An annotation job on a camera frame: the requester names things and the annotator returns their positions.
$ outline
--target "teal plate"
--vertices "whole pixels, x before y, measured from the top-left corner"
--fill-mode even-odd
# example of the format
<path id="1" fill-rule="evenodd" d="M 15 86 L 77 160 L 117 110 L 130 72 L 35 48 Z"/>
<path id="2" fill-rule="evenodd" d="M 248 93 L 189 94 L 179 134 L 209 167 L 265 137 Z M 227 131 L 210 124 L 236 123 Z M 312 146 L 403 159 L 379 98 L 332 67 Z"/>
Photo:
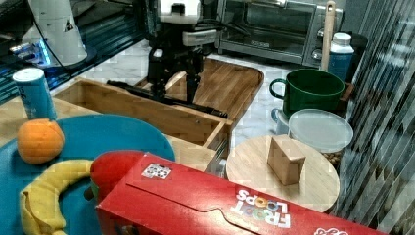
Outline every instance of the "teal plate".
<path id="1" fill-rule="evenodd" d="M 73 159 L 94 160 L 115 150 L 150 152 L 174 161 L 174 152 L 164 135 L 144 121 L 116 115 L 90 115 L 58 120 L 65 134 L 62 152 L 47 164 L 26 164 L 17 150 L 16 139 L 0 148 L 0 230 L 1 234 L 23 234 L 19 193 L 50 165 Z M 69 235 L 100 235 L 94 211 L 95 200 L 86 201 L 89 179 L 70 186 L 60 199 L 61 212 Z"/>

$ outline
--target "yellow banana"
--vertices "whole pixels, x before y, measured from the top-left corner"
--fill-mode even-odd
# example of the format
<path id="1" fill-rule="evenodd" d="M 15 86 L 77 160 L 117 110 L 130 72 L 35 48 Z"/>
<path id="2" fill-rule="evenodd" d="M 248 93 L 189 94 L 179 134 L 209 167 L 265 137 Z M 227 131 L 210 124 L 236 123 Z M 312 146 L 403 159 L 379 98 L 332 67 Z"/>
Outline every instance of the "yellow banana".
<path id="1" fill-rule="evenodd" d="M 53 164 L 20 193 L 21 220 L 27 235 L 65 235 L 59 195 L 68 186 L 88 177 L 92 161 L 68 160 Z"/>

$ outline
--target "plastic container lid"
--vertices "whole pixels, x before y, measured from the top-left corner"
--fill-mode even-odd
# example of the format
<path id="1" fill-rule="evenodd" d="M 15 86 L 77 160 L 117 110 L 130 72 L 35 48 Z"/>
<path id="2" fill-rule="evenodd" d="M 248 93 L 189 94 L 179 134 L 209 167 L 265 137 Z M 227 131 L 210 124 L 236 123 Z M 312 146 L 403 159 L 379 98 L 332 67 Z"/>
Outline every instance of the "plastic container lid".
<path id="1" fill-rule="evenodd" d="M 306 109 L 293 113 L 289 127 L 292 138 L 320 153 L 339 152 L 353 137 L 353 129 L 343 118 L 322 110 Z"/>
<path id="2" fill-rule="evenodd" d="M 28 82 L 43 78 L 44 71 L 38 68 L 27 68 L 18 70 L 13 74 L 13 80 L 18 82 Z"/>
<path id="3" fill-rule="evenodd" d="M 338 45 L 347 46 L 347 45 L 350 45 L 350 41 L 351 41 L 351 36 L 348 35 L 347 33 L 338 32 L 338 33 L 335 33 L 335 35 L 333 36 L 333 42 Z"/>

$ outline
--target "wooden stick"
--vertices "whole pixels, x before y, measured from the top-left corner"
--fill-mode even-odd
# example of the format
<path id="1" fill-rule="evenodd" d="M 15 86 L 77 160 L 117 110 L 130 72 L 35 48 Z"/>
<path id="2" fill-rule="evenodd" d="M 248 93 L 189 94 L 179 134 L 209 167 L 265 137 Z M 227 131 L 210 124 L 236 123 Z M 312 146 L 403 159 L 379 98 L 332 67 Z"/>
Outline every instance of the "wooden stick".
<path id="1" fill-rule="evenodd" d="M 323 36 L 323 55 L 321 58 L 321 70 L 327 71 L 329 67 L 330 59 L 330 45 L 333 37 L 333 25 L 336 15 L 336 3 L 332 0 L 327 2 L 326 5 L 326 17 L 324 23 L 324 36 Z"/>

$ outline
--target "countertop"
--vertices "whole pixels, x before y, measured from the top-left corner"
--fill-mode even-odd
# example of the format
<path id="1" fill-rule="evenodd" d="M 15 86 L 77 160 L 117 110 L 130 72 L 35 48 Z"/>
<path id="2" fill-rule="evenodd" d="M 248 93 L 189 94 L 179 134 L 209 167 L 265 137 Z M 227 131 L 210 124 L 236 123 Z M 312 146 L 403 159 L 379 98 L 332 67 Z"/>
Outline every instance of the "countertop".
<path id="1" fill-rule="evenodd" d="M 142 40 L 80 76 L 103 83 L 107 80 L 117 80 L 135 85 L 147 76 L 149 52 L 148 41 Z M 276 78 L 285 78 L 287 73 L 296 69 L 296 66 L 267 65 L 252 61 L 248 57 L 240 59 L 217 54 L 211 54 L 208 57 L 255 68 L 264 74 L 264 82 L 261 88 L 232 132 L 231 148 L 234 148 L 248 138 L 274 134 L 276 123 L 272 120 L 270 113 L 272 109 L 282 107 L 282 101 L 274 98 L 269 93 L 268 86 Z"/>

